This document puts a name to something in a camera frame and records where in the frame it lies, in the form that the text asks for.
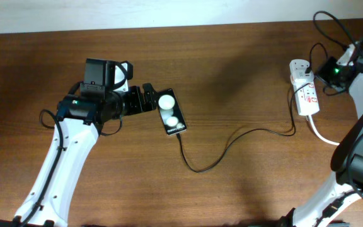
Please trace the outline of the black smartphone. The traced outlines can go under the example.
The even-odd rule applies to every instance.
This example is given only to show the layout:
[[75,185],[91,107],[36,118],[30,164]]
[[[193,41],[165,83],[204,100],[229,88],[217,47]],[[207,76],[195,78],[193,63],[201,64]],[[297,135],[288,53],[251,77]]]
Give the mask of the black smartphone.
[[182,110],[178,104],[175,92],[170,88],[157,93],[159,114],[165,133],[172,136],[187,130]]

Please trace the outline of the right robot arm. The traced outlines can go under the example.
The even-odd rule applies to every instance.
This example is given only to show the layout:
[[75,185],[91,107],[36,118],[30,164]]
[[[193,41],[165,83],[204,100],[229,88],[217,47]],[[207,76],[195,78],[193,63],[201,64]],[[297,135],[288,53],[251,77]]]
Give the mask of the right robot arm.
[[349,93],[358,121],[337,144],[327,180],[305,204],[282,216],[277,226],[334,226],[341,212],[363,200],[363,40],[349,45],[341,58],[329,59],[316,73],[332,88]]

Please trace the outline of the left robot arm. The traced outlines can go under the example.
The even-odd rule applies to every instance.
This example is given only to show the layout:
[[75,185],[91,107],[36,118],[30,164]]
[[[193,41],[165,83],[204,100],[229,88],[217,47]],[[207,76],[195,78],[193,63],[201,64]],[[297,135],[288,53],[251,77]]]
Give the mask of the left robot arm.
[[152,84],[129,86],[133,66],[87,59],[84,79],[71,87],[49,114],[55,125],[49,152],[24,203],[11,221],[0,226],[67,226],[69,208],[89,152],[110,120],[121,120],[155,110],[157,93]]

